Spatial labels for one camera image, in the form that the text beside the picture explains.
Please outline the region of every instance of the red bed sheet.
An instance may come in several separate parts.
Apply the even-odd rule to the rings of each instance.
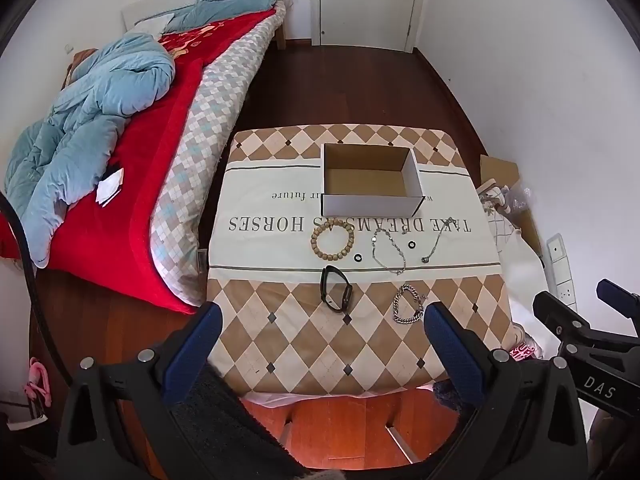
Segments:
[[[110,160],[124,168],[122,189],[105,207],[95,191],[68,211],[50,248],[48,268],[75,276],[157,306],[192,313],[174,296],[151,258],[150,219],[174,159],[187,113],[202,79],[203,67],[275,10],[214,22],[161,43],[175,56],[176,74],[167,94],[127,125]],[[0,256],[18,252],[4,218],[0,221]]]

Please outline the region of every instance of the door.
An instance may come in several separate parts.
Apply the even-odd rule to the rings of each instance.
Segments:
[[[414,0],[320,0],[320,44],[404,50]]]

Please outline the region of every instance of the wooden floor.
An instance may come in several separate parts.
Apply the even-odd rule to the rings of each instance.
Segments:
[[[446,86],[420,56],[357,47],[270,48],[252,83],[236,131],[315,123],[445,130],[479,184],[479,155],[484,148]],[[212,195],[221,184],[220,172],[215,181]],[[201,222],[200,239],[205,246],[215,209],[212,200]],[[39,271],[37,283],[51,332],[70,370],[75,370],[87,355],[101,363],[132,359],[140,349],[161,342],[187,321],[182,314],[64,272]],[[50,362],[34,322],[31,354],[50,371],[54,400],[50,416],[60,420],[66,387]],[[394,422],[418,457],[425,458],[446,439],[456,420],[453,412],[435,402],[433,394],[422,390],[367,400],[308,400],[275,410],[248,403],[247,407],[276,435],[291,415],[294,425],[287,446],[304,465],[318,468],[406,463],[385,430],[388,422]],[[124,410],[136,449],[152,472],[161,475],[134,413],[128,406]]]

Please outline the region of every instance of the cardboard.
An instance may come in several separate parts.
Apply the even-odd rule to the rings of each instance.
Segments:
[[[520,180],[520,172],[518,165],[508,160],[495,158],[487,155],[480,155],[480,179],[486,182],[494,179],[500,187],[513,187]],[[540,236],[533,221],[533,216],[529,209],[509,216],[509,220],[520,229],[522,239],[531,247],[538,256],[542,255],[542,246],[540,245]]]
[[[323,144],[320,157],[322,216],[409,218],[424,201],[409,148]]]

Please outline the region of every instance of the door frame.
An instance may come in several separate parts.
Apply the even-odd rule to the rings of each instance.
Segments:
[[[409,35],[404,44],[405,52],[412,52],[415,40],[420,28],[420,18],[422,13],[422,3],[424,0],[414,0],[411,11],[411,21],[409,24]],[[320,0],[311,0],[311,45],[320,45]]]

